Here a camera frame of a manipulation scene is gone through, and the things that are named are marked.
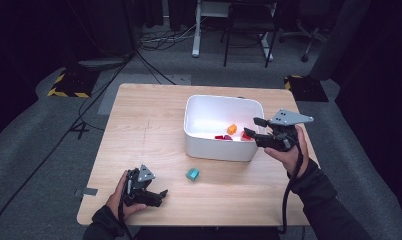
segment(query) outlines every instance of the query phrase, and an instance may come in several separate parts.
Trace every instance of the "hand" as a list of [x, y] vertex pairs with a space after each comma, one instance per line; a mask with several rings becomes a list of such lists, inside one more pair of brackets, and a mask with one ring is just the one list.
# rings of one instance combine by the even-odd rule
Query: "hand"
[[[116, 191], [111, 194], [111, 196], [108, 198], [107, 203], [105, 205], [107, 205], [111, 211], [114, 214], [114, 217], [116, 217], [117, 221], [119, 221], [119, 215], [118, 215], [118, 211], [119, 211], [119, 204], [121, 201], [121, 194], [123, 192], [123, 187], [125, 185], [126, 182], [126, 174], [127, 171], [125, 171], [122, 175], [122, 177], [120, 178], [119, 183], [117, 184], [116, 187]], [[137, 213], [143, 209], [145, 209], [147, 207], [147, 205], [145, 204], [133, 204], [132, 206], [126, 206], [126, 204], [123, 204], [123, 212], [124, 212], [124, 217], [123, 219], [126, 221], [126, 219], [128, 219], [132, 214]]]
[[[297, 178], [299, 178], [304, 174], [307, 168], [309, 156], [307, 150], [307, 142], [304, 138], [303, 130], [299, 126], [295, 126], [295, 129], [298, 133], [298, 142], [300, 143], [301, 152], [303, 154], [303, 164], [301, 165], [300, 171], [297, 175]], [[273, 148], [264, 148], [264, 152], [271, 157], [276, 158], [276, 160], [280, 161], [283, 167], [288, 171], [288, 173], [293, 175], [298, 159], [298, 148], [296, 146], [291, 148], [291, 150], [289, 150], [288, 152], [279, 152]]]

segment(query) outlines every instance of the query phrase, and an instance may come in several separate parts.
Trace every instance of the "chair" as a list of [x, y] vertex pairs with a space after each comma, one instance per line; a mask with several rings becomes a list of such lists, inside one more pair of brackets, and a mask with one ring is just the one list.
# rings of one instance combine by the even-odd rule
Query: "chair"
[[297, 31], [285, 31], [280, 36], [279, 42], [285, 42], [287, 37], [307, 37], [309, 41], [301, 57], [301, 61], [307, 62], [308, 53], [314, 40], [326, 43], [327, 38], [322, 33], [329, 33], [332, 30], [342, 3], [343, 0], [288, 0], [282, 2], [281, 4], [284, 6], [278, 7], [280, 11], [277, 21], [280, 26], [286, 25], [287, 28], [288, 25], [295, 23]]
[[276, 32], [279, 30], [273, 19], [272, 6], [273, 1], [269, 0], [233, 0], [229, 5], [228, 18], [226, 20], [225, 29], [222, 34], [221, 42], [224, 35], [226, 39], [226, 52], [223, 66], [226, 67], [227, 56], [230, 47], [252, 47], [252, 46], [230, 46], [230, 36], [232, 33], [256, 34], [258, 43], [266, 41], [267, 33], [273, 33], [272, 39], [268, 46], [269, 51], [266, 57], [265, 67], [269, 65], [273, 43], [275, 41]]

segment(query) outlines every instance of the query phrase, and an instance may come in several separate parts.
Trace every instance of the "desk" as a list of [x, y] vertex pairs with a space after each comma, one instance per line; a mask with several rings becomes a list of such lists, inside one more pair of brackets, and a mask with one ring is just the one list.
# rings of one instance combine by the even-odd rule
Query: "desk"
[[[298, 112], [291, 92], [277, 89], [122, 84], [96, 157], [77, 220], [92, 222], [123, 171], [145, 164], [155, 175], [148, 190], [169, 192], [159, 208], [132, 216], [127, 224], [152, 226], [280, 226], [288, 183], [282, 165], [259, 149], [251, 162], [192, 158], [185, 152], [186, 102], [195, 94], [243, 96], [259, 101], [265, 116], [280, 108]], [[310, 140], [309, 152], [316, 159]], [[198, 168], [195, 182], [185, 174]], [[288, 225], [308, 225], [298, 196], [289, 195]]]
[[[200, 45], [201, 45], [201, 17], [227, 17], [229, 2], [219, 2], [219, 1], [203, 1], [198, 0], [197, 2], [197, 14], [195, 16], [195, 36], [194, 45], [192, 47], [192, 57], [200, 56]], [[267, 43], [267, 34], [261, 40], [261, 45], [263, 47], [264, 56], [267, 58], [269, 53], [269, 44]], [[270, 54], [269, 62], [273, 60], [272, 54]]]

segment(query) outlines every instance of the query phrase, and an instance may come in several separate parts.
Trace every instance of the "person's arm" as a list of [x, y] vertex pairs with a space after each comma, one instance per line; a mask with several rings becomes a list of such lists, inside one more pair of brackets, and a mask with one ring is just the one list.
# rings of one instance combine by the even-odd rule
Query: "person's arm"
[[122, 237], [123, 235], [124, 231], [111, 212], [111, 209], [104, 205], [92, 217], [92, 223], [86, 229], [83, 239], [110, 240], [119, 236]]
[[337, 199], [337, 191], [313, 160], [291, 190], [304, 203], [304, 213], [318, 239], [371, 239]]
[[[309, 159], [304, 133], [296, 126], [303, 163], [291, 191], [304, 203], [304, 213], [318, 239], [371, 239], [360, 223], [336, 198], [337, 191], [317, 164]], [[291, 175], [295, 171], [298, 149], [279, 152], [265, 148], [264, 152], [282, 162]]]
[[[118, 209], [121, 201], [121, 194], [126, 181], [125, 171], [117, 184], [116, 190], [108, 198], [107, 203], [101, 207], [92, 217], [92, 223], [86, 229], [83, 235], [84, 240], [93, 239], [115, 239], [123, 236], [124, 231], [119, 224]], [[126, 221], [132, 214], [137, 213], [147, 206], [145, 204], [134, 204], [132, 206], [123, 206], [123, 219]]]

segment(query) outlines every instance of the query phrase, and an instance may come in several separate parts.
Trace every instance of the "yellow black tape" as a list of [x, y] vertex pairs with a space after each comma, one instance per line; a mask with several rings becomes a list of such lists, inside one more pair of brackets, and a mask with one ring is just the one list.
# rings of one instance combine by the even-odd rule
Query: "yellow black tape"
[[48, 96], [58, 96], [58, 97], [81, 97], [81, 98], [89, 98], [90, 96], [84, 92], [72, 92], [72, 91], [58, 91], [58, 86], [62, 84], [65, 76], [65, 72], [63, 71], [60, 76], [54, 82], [51, 90], [48, 92]]
[[289, 75], [283, 79], [283, 83], [285, 84], [285, 89], [291, 91], [291, 82], [289, 81], [289, 78], [303, 78], [303, 77], [299, 76], [299, 75]]

